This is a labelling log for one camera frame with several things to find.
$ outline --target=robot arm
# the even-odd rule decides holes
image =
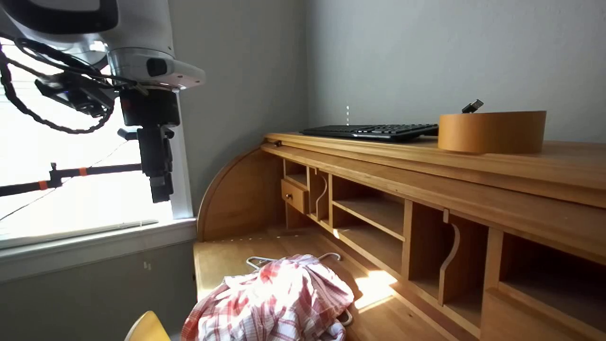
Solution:
[[[138,128],[153,202],[166,202],[175,94],[204,78],[173,60],[168,0],[0,0],[0,10],[9,22],[0,18],[0,29],[11,29],[5,37],[20,52],[62,71],[35,80],[41,96],[102,120],[120,101],[124,126]]]

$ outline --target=curved wooden panel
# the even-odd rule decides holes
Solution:
[[[283,222],[280,179],[280,160],[261,150],[230,162],[200,202],[196,240],[232,238]]]

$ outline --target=window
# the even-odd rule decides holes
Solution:
[[[18,54],[7,41],[0,41],[0,44],[9,60],[45,75],[52,73],[50,67]],[[92,118],[41,97],[28,73],[11,67],[11,77],[18,99],[41,118],[77,130],[94,124]],[[50,164],[56,164],[56,169],[79,169],[139,162],[138,143],[117,137],[117,130],[122,128],[119,105],[100,132],[66,135],[20,114],[0,88],[0,124],[3,128],[0,135],[0,186],[48,181]],[[54,190],[0,198],[0,249],[145,226],[172,221],[172,217],[170,204],[151,204],[147,177],[139,171],[62,179],[62,186]]]

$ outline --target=wooden desk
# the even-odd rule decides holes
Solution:
[[[321,245],[314,253],[350,255],[351,277],[395,279],[395,317],[418,317],[441,338],[606,340],[603,175],[596,145],[463,156],[435,143],[270,133],[204,196],[196,279],[217,277],[200,255],[219,240],[304,230]]]

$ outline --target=sunlight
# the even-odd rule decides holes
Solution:
[[[355,285],[361,293],[361,298],[353,304],[357,313],[369,312],[389,300],[393,294],[389,285],[393,283],[395,279],[386,272],[367,272],[367,277],[357,277]]]

